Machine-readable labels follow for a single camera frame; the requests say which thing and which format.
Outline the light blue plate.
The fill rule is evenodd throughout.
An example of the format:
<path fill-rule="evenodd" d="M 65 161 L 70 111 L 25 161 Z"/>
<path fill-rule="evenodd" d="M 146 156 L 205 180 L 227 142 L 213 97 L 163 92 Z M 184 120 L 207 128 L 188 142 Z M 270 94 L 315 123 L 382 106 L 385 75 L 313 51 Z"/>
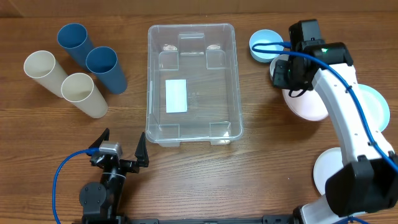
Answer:
<path fill-rule="evenodd" d="M 374 88 L 359 84 L 369 112 L 380 131 L 384 131 L 390 121 L 391 113 L 386 99 Z"/>

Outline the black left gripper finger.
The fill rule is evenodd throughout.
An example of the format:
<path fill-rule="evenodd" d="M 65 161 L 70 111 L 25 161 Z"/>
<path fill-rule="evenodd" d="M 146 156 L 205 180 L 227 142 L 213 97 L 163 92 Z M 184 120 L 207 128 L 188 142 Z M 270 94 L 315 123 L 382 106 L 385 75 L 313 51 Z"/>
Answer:
<path fill-rule="evenodd" d="M 102 144 L 103 141 L 108 141 L 109 140 L 109 134 L 110 134 L 110 130 L 109 128 L 106 128 L 103 133 L 101 134 L 101 136 L 94 141 L 93 144 L 91 144 L 88 148 L 99 148 L 100 145 Z"/>
<path fill-rule="evenodd" d="M 148 167 L 149 166 L 149 156 L 146 148 L 146 134 L 143 132 L 140 136 L 140 140 L 138 142 L 135 157 L 137 159 L 136 164 L 139 167 Z"/>

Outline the pink bowl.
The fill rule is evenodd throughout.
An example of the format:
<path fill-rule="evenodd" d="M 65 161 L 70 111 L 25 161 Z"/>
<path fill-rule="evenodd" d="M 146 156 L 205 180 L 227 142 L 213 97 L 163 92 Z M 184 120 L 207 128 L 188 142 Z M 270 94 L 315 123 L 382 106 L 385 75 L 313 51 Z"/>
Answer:
<path fill-rule="evenodd" d="M 288 59 L 289 59 L 289 56 L 288 56 L 288 55 L 286 55 L 286 54 L 281 54 L 281 55 L 279 55 L 278 57 L 276 57 L 276 58 L 274 58 L 274 59 L 272 60 L 272 62 L 271 62 L 271 64 L 270 64 L 270 67 L 269 67 L 270 77 L 271 77 L 271 78 L 273 77 L 273 74 L 274 74 L 274 69 L 275 69 L 276 62 L 277 62 L 278 60 L 288 61 Z"/>

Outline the light blue bowl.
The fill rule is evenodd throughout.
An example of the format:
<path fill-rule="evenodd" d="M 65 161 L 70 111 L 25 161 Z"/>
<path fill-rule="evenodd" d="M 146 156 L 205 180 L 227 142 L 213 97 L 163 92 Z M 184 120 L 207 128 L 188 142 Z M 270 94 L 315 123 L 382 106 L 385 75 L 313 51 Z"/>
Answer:
<path fill-rule="evenodd" d="M 253 45 L 256 44 L 268 44 L 268 43 L 276 43 L 283 42 L 283 38 L 273 30 L 263 29 L 258 30 L 251 36 L 249 40 L 250 53 L 252 57 L 258 62 L 268 63 L 271 62 L 274 58 L 278 57 L 279 54 L 265 54 L 260 52 L 255 52 L 252 50 Z"/>

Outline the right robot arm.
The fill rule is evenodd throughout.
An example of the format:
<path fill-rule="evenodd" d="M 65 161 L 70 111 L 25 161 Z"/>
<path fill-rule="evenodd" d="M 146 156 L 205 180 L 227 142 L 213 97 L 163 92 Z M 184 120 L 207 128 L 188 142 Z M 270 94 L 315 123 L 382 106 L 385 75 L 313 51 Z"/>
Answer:
<path fill-rule="evenodd" d="M 397 154 L 373 121 L 356 83 L 345 44 L 306 41 L 305 47 L 279 42 L 288 61 L 277 62 L 273 85 L 314 90 L 322 99 L 340 142 L 343 167 L 326 181 L 325 193 L 294 210 L 292 223 L 338 223 L 397 203 Z"/>

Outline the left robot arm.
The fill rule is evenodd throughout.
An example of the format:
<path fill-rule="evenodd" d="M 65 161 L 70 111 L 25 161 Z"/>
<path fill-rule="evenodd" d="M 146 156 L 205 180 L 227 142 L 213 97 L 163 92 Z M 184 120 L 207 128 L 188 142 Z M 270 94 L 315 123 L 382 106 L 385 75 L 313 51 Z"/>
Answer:
<path fill-rule="evenodd" d="M 138 142 L 136 160 L 122 158 L 122 147 L 119 142 L 109 140 L 109 129 L 89 146 L 92 166 L 102 170 L 99 182 L 90 182 L 83 186 L 79 201 L 83 207 L 82 223 L 130 223 L 127 215 L 118 212 L 126 175 L 139 173 L 141 167 L 149 166 L 146 148 L 146 134 L 142 133 Z"/>

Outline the dark blue cup front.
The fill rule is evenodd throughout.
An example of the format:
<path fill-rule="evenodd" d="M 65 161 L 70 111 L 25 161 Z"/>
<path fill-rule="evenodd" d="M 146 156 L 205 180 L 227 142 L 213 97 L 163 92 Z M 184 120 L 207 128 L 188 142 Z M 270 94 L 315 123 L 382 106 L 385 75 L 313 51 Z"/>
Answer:
<path fill-rule="evenodd" d="M 91 50 L 86 66 L 112 94 L 118 95 L 127 89 L 127 79 L 112 48 L 101 46 Z"/>

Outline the white pink plate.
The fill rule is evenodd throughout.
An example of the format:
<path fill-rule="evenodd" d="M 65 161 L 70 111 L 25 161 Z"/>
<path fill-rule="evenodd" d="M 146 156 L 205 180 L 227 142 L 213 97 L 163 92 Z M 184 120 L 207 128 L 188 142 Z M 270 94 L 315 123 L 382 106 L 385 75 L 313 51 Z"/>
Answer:
<path fill-rule="evenodd" d="M 315 90 L 306 91 L 296 98 L 289 96 L 289 90 L 282 90 L 282 94 L 289 109 L 303 119 L 321 121 L 328 116 L 326 106 Z"/>

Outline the grey white plate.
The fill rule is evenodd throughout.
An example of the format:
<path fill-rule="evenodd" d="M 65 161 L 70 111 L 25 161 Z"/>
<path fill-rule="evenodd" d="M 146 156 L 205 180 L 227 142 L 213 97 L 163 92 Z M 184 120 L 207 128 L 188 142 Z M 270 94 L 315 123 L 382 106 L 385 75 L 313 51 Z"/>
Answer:
<path fill-rule="evenodd" d="M 325 194 L 326 181 L 343 168 L 341 149 L 334 147 L 320 154 L 313 167 L 313 181 L 320 195 Z"/>

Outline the clear plastic storage bin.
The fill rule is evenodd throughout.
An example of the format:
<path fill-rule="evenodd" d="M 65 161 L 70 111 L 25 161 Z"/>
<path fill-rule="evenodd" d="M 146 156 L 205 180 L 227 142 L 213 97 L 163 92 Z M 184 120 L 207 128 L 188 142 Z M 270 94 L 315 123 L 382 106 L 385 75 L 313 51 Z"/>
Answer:
<path fill-rule="evenodd" d="M 244 128 L 234 27 L 154 25 L 147 40 L 147 140 L 178 147 L 240 139 Z M 187 112 L 166 112 L 166 80 L 186 80 Z"/>

